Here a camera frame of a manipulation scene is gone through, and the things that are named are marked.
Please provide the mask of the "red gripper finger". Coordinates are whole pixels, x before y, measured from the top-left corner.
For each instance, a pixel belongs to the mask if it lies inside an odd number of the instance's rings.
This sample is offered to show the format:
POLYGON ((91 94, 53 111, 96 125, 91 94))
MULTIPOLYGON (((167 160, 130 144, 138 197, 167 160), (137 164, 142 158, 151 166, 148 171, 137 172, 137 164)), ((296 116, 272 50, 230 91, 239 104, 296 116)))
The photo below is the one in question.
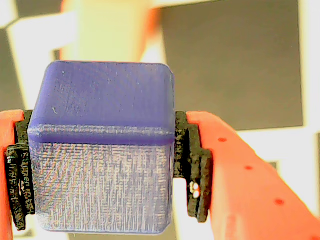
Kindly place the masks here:
POLYGON ((28 127, 32 110, 6 110, 0 113, 0 238, 12 240, 12 224, 26 229, 26 216, 34 215, 28 127))
POLYGON ((174 176, 187 213, 216 240, 317 240, 320 221, 276 170, 216 115, 175 114, 174 176))

